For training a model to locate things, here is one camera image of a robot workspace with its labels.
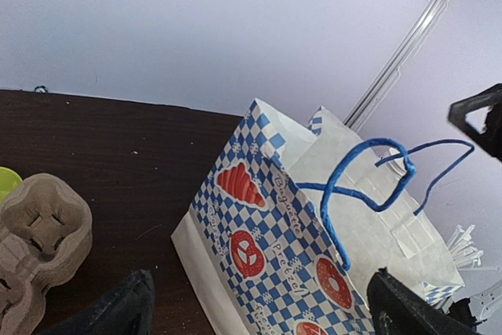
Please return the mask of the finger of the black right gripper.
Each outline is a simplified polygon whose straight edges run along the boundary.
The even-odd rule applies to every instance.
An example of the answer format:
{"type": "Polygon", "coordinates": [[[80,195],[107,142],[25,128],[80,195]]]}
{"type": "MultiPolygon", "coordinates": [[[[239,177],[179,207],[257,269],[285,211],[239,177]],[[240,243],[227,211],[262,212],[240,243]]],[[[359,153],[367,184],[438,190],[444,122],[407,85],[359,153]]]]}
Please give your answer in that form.
{"type": "Polygon", "coordinates": [[[501,84],[449,107],[449,122],[492,158],[501,161],[501,84]]]}

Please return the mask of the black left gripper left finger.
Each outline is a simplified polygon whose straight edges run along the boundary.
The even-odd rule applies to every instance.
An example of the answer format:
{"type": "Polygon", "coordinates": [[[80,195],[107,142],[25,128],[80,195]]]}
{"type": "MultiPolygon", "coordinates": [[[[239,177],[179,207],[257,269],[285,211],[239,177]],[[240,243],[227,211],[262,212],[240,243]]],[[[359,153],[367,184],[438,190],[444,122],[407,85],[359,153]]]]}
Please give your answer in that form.
{"type": "Polygon", "coordinates": [[[155,284],[148,270],[134,271],[86,309],[44,330],[49,335],[149,334],[155,284]]]}

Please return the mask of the blue checkered paper bag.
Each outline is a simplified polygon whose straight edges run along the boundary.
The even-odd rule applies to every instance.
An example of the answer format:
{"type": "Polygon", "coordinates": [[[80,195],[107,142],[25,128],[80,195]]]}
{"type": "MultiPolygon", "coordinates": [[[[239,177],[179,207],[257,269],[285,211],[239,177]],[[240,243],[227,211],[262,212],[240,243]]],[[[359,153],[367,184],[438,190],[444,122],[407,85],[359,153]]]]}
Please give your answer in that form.
{"type": "Polygon", "coordinates": [[[414,149],[363,140],[320,107],[306,126],[254,100],[172,240],[217,334],[371,334],[385,268],[427,304],[464,285],[414,149]]]}

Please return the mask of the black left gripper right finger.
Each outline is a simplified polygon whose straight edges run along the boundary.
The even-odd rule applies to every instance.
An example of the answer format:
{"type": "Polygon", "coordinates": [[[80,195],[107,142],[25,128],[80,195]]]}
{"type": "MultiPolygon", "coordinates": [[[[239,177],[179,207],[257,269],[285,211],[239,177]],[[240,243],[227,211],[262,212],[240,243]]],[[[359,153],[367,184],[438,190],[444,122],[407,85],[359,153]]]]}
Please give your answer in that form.
{"type": "Polygon", "coordinates": [[[469,299],[456,302],[453,311],[446,314],[403,285],[386,268],[373,275],[366,294],[376,335],[476,334],[477,326],[482,324],[471,313],[469,299]]]}

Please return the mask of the cardboard cup carrier stack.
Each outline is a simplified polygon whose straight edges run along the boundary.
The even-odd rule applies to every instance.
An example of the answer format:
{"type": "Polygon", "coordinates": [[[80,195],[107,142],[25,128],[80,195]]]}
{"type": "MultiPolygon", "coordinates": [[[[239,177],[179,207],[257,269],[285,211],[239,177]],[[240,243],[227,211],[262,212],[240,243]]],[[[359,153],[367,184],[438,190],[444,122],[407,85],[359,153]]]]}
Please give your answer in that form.
{"type": "Polygon", "coordinates": [[[92,248],[87,202],[48,173],[25,179],[1,204],[1,332],[31,334],[45,295],[71,280],[92,248]]]}

